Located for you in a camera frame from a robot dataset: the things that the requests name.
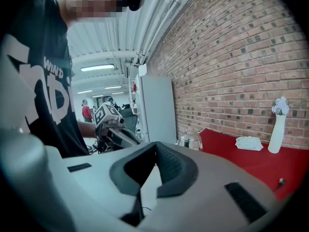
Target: black slot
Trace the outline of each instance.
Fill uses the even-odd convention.
[[[89,163],[83,163],[83,164],[80,164],[80,165],[68,167],[68,170],[70,172],[75,172],[75,171],[79,171],[79,170],[82,170],[82,169],[85,169],[85,168],[90,168],[90,167],[92,167],[92,166]]]
[[[267,210],[239,183],[227,184],[225,189],[250,223],[266,214]]]
[[[136,196],[136,201],[135,201],[135,204],[134,204],[134,207],[131,213],[125,214],[121,218],[121,220],[134,227],[137,227],[140,221],[142,221],[143,219],[144,219],[144,213],[143,213],[143,209],[141,206],[141,198],[140,198],[140,192],[139,192]]]

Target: cable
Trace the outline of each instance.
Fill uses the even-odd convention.
[[[148,210],[150,210],[150,211],[151,211],[151,209],[149,209],[148,207],[142,207],[142,209],[143,209],[143,208],[148,209]]]

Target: red tablecloth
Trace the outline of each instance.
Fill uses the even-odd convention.
[[[267,144],[262,144],[261,151],[238,149],[236,137],[212,130],[205,129],[200,136],[204,152],[233,162],[271,190],[278,186],[280,178],[285,179],[285,185],[275,192],[278,199],[284,199],[299,188],[309,167],[309,150],[281,147],[278,154],[272,154]]]

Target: silver kettle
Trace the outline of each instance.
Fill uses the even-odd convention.
[[[201,136],[192,131],[186,130],[179,138],[177,145],[187,147],[194,150],[203,151]]]

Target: wall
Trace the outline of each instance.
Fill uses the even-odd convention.
[[[268,142],[288,99],[284,144],[309,149],[309,51],[281,0],[189,0],[148,72],[171,76],[178,133],[191,127]]]
[[[88,106],[91,109],[94,106],[94,102],[92,98],[88,98],[86,94],[74,94],[73,95],[73,102],[74,102],[74,109],[75,109],[75,116],[77,120],[84,121],[83,115],[82,115],[82,102],[83,99],[87,99]]]

